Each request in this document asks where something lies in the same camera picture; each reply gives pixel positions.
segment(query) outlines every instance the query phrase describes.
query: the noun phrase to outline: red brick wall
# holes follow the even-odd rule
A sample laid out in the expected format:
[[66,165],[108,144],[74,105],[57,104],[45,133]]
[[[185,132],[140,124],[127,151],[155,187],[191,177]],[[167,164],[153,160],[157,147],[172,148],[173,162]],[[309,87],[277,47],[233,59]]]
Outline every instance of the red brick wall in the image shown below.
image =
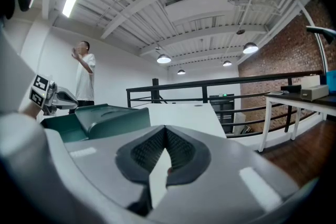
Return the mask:
[[[329,13],[320,0],[311,0],[306,9],[316,26],[332,28]],[[296,16],[281,32],[257,53],[238,66],[239,76],[253,76],[273,73],[299,72],[308,70],[323,70],[320,50],[314,34],[307,33],[309,25],[304,14]],[[328,45],[321,36],[329,70],[336,69],[336,46]],[[246,83],[240,85],[241,94],[280,90],[281,85],[287,85],[287,80]],[[265,97],[244,98],[242,108],[265,105]],[[282,105],[272,109],[272,116],[287,113],[287,106]],[[246,121],[265,118],[265,110],[246,112]],[[286,117],[271,121],[271,127],[284,125]],[[263,130],[264,123],[253,124],[255,132]]]

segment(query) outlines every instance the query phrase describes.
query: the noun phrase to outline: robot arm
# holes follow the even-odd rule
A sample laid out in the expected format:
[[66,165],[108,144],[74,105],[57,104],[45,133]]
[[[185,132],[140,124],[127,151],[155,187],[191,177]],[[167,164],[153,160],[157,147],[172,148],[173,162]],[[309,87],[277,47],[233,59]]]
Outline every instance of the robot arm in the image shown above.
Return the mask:
[[75,109],[78,101],[66,88],[59,87],[54,81],[36,75],[31,85],[29,99],[39,106],[46,116],[53,116],[57,109]]

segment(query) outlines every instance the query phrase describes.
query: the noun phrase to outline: black metal railing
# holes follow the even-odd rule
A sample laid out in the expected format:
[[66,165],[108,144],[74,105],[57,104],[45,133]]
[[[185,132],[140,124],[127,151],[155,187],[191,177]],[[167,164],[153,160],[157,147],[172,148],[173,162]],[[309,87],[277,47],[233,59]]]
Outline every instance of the black metal railing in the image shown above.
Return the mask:
[[[251,98],[251,97],[258,97],[263,96],[269,92],[258,92],[252,94],[243,94],[243,95],[233,95],[233,96],[224,96],[224,97],[208,97],[207,94],[207,87],[211,86],[219,86],[219,85],[228,85],[228,84],[241,84],[241,83],[251,83],[251,82],[262,82],[262,81],[271,81],[271,80],[280,80],[280,79],[287,79],[288,85],[292,85],[293,78],[301,78],[305,76],[309,76],[311,74],[322,74],[321,70],[318,71],[305,71],[305,72],[292,72],[292,73],[280,73],[280,74],[268,74],[262,76],[249,76],[249,77],[236,77],[236,78],[228,78],[228,79],[215,79],[215,80],[203,80],[203,81],[193,81],[193,82],[183,82],[183,83],[175,83],[175,84],[165,84],[159,85],[158,79],[153,79],[153,86],[148,87],[140,87],[140,88],[132,88],[126,89],[127,91],[127,105],[130,108],[131,102],[151,102],[151,103],[161,103],[161,102],[188,102],[188,101],[202,101],[203,103],[207,103],[210,100],[218,100],[218,104],[221,104],[221,101],[224,100],[232,100],[237,98]],[[163,99],[159,91],[160,90],[172,90],[172,89],[185,89],[185,88],[202,88],[202,97],[201,98],[187,98],[187,99]],[[132,92],[151,92],[150,97],[143,97],[143,98],[135,98],[131,99]],[[280,106],[282,104],[274,104],[272,107]],[[238,113],[238,112],[247,112],[247,111],[255,111],[255,110],[262,110],[265,109],[266,106],[257,106],[254,108],[245,108],[245,109],[234,109],[234,110],[218,110],[215,111],[216,114],[230,114],[230,113]],[[288,106],[288,112],[286,114],[278,115],[271,120],[280,119],[287,117],[286,125],[285,125],[285,132],[288,131],[288,127],[290,123],[290,117],[296,111],[292,111],[292,107]],[[239,126],[239,125],[248,125],[248,124],[255,124],[264,122],[265,119],[259,119],[254,121],[248,122],[241,122],[241,123],[221,123],[222,126]],[[251,136],[261,134],[262,132],[255,132],[255,133],[247,133],[246,135],[227,135],[227,137],[242,137],[242,136]]]

